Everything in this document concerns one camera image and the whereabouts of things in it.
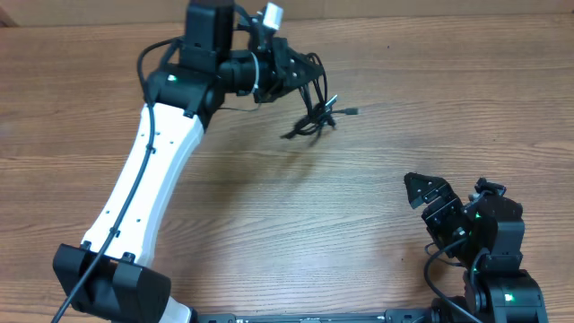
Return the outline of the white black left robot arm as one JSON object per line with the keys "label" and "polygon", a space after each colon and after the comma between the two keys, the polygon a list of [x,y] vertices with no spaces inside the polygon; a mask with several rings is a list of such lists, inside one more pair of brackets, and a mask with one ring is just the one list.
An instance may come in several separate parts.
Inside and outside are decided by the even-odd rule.
{"label": "white black left robot arm", "polygon": [[136,138],[100,215],[78,246],[59,246],[53,269],[64,309],[111,322],[194,322],[170,279],[152,269],[159,229],[181,171],[229,93],[269,103],[324,72],[277,36],[283,9],[248,14],[232,1],[192,1],[184,33],[160,42],[157,68],[137,76]]}

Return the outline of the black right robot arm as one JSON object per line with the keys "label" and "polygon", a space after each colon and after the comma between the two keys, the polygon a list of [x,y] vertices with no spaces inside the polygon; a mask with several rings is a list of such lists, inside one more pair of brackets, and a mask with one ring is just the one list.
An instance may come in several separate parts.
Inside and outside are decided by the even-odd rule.
{"label": "black right robot arm", "polygon": [[[523,206],[505,196],[505,186],[480,178],[463,203],[440,177],[408,172],[404,184],[411,208],[424,208],[422,219],[437,248],[423,268],[436,297],[418,321],[547,321],[542,290],[521,266]],[[464,295],[448,297],[431,281],[431,265],[443,256],[455,258],[465,270]]]}

